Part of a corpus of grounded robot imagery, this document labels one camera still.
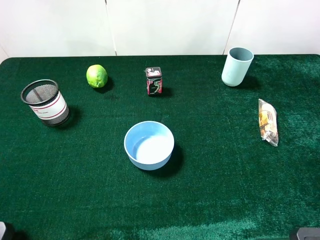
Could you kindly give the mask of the light teal plastic cup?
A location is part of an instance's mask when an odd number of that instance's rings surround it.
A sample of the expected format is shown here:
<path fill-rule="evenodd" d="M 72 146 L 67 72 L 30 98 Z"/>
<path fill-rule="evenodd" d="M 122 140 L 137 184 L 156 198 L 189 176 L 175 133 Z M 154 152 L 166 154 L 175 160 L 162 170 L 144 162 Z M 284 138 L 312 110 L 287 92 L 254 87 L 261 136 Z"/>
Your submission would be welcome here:
<path fill-rule="evenodd" d="M 221 80 L 229 87 L 242 83 L 254 59 L 254 54 L 243 47 L 233 47 L 228 51 L 222 70 Z"/>

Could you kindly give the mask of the light blue bowl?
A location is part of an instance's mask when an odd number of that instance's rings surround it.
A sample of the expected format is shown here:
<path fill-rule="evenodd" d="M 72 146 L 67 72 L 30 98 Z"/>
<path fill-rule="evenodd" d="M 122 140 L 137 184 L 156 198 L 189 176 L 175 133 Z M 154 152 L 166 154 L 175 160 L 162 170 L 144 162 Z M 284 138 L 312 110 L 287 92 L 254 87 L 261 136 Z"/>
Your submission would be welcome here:
<path fill-rule="evenodd" d="M 175 139 L 171 130 L 157 121 L 142 121 L 132 126 L 123 141 L 130 161 L 139 169 L 154 171 L 170 159 Z"/>

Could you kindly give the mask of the black red gum box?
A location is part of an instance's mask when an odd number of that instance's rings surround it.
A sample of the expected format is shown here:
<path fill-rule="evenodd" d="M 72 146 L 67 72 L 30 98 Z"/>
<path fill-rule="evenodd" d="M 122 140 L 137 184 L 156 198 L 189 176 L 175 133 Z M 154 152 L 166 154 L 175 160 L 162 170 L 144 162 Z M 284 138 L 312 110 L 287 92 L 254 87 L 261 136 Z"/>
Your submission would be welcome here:
<path fill-rule="evenodd" d="M 161 95 L 163 91 L 163 76 L 160 67 L 147 67 L 145 69 L 147 94 Z"/>

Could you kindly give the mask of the green lime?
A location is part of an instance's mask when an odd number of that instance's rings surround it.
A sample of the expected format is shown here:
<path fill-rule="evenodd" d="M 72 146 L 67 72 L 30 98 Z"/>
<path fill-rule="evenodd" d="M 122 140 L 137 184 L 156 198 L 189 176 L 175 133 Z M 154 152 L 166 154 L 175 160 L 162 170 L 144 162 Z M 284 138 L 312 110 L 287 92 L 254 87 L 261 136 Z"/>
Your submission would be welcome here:
<path fill-rule="evenodd" d="M 92 88 L 102 88 L 108 82 L 108 74 L 103 66 L 95 64 L 87 69 L 86 79 Z"/>

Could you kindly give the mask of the green felt table cloth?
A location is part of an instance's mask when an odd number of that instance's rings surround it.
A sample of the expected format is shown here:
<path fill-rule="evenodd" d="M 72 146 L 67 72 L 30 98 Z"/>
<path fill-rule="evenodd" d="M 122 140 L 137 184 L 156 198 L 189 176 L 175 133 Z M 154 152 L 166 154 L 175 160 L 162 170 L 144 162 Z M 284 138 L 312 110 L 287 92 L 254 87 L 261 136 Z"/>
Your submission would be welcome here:
<path fill-rule="evenodd" d="M 9 58 L 0 65 L 0 219 L 19 240 L 286 239 L 320 225 L 320 57 L 257 55 L 238 87 L 221 55 Z M 107 72 L 93 88 L 92 65 Z M 160 67 L 162 94 L 145 70 Z M 69 119 L 46 126 L 22 102 L 57 82 Z M 276 110 L 262 140 L 259 103 Z M 155 121 L 169 161 L 142 170 L 127 131 Z"/>

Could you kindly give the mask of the wrapped snack packet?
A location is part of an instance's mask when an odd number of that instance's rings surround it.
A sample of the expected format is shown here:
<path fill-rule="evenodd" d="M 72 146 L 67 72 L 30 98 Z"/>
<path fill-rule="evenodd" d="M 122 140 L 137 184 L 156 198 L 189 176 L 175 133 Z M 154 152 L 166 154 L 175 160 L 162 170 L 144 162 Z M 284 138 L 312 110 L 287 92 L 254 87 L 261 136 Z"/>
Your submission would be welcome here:
<path fill-rule="evenodd" d="M 258 121 L 260 136 L 274 147 L 278 146 L 277 112 L 268 102 L 258 99 Z"/>

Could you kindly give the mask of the black mesh pen holder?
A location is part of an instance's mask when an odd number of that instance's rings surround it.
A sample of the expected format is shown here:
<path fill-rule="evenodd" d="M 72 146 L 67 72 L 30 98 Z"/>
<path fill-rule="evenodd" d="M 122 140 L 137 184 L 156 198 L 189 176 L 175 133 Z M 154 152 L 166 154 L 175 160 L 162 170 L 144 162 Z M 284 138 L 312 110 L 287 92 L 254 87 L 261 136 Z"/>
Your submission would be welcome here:
<path fill-rule="evenodd" d="M 40 79 L 28 84 L 20 98 L 48 127 L 61 125 L 70 117 L 69 107 L 54 80 Z"/>

